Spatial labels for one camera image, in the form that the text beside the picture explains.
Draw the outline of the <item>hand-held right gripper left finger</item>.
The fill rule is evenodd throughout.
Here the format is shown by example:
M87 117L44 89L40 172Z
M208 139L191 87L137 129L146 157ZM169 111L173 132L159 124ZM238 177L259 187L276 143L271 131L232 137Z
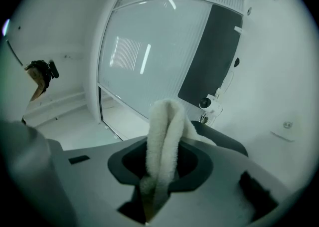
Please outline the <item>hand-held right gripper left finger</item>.
M53 164L75 211L77 227L142 226L118 212L131 200L134 187L119 183L108 168L112 154L141 139L69 151L64 151L58 141L49 141Z

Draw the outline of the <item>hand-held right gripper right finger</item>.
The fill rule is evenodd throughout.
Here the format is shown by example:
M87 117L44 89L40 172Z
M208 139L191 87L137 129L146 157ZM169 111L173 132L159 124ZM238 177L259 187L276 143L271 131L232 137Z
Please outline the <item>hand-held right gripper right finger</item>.
M154 217L154 225L249 225L254 209L239 186L244 171L278 203L292 194L280 180L241 153L195 140L187 143L211 158L212 173L195 191L172 193Z

